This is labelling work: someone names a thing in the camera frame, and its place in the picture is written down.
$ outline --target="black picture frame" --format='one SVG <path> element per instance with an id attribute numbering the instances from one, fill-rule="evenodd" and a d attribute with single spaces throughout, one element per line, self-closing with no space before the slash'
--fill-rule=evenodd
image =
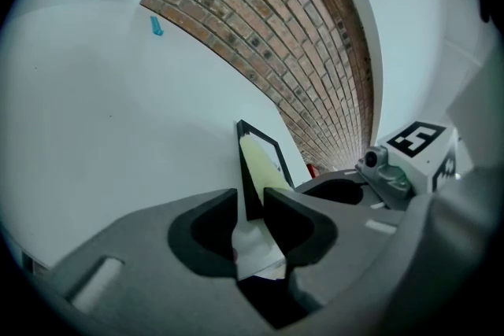
<path id="1" fill-rule="evenodd" d="M 280 146 L 278 145 L 278 142 L 276 140 L 265 135 L 260 130 L 253 127 L 251 124 L 245 122 L 245 120 L 241 120 L 236 124 L 236 130 L 238 132 L 239 163 L 242 169 L 243 196 L 245 198 L 246 219 L 247 221 L 262 219 L 264 218 L 262 203 L 259 200 L 258 193 L 256 192 L 254 183 L 252 182 L 252 177 L 250 176 L 249 168 L 246 165 L 242 148 L 239 145 L 239 140 L 244 135 L 252 134 L 256 135 L 259 138 L 262 138 L 263 140 L 274 146 L 285 180 L 293 189 L 294 184 L 292 183 L 291 174 L 289 173 L 287 164 L 285 164 L 282 150 L 280 149 Z"/>

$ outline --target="white table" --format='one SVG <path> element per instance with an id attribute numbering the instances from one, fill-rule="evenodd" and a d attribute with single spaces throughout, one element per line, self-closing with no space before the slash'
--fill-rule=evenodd
<path id="1" fill-rule="evenodd" d="M 294 185 L 310 179 L 274 104 L 235 69 L 142 6 L 55 6 L 13 20 L 0 43 L 0 217 L 54 266 L 115 219 L 234 187 L 243 278 L 282 254 L 246 222 L 236 138 L 243 119 L 274 138 Z"/>

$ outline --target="white strip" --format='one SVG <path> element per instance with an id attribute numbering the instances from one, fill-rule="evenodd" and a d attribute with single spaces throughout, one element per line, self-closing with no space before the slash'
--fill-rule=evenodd
<path id="1" fill-rule="evenodd" d="M 106 287 L 119 275 L 122 266 L 120 260 L 106 258 L 70 303 L 79 311 L 88 314 L 96 306 Z"/>
<path id="2" fill-rule="evenodd" d="M 397 230 L 396 226 L 391 226 L 390 224 L 380 223 L 379 221 L 375 221 L 369 219 L 364 224 L 367 228 L 371 228 L 371 230 L 383 232 L 385 234 L 394 234 Z"/>
<path id="3" fill-rule="evenodd" d="M 374 205 L 369 206 L 371 209 L 381 209 L 385 207 L 385 204 L 381 201 L 380 203 L 375 203 Z"/>

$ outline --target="small blue clip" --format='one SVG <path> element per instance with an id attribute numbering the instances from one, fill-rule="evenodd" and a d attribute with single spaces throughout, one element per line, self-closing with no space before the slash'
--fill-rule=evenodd
<path id="1" fill-rule="evenodd" d="M 158 18 L 156 16 L 150 16 L 150 22 L 152 23 L 152 32 L 155 35 L 163 35 L 164 31 L 161 30 L 161 25 L 159 25 Z"/>

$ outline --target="red object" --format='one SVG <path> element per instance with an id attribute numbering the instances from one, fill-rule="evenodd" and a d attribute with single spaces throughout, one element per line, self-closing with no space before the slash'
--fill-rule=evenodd
<path id="1" fill-rule="evenodd" d="M 307 164 L 306 167 L 308 168 L 309 174 L 312 176 L 312 179 L 317 178 L 320 175 L 318 168 L 313 166 L 312 164 Z"/>

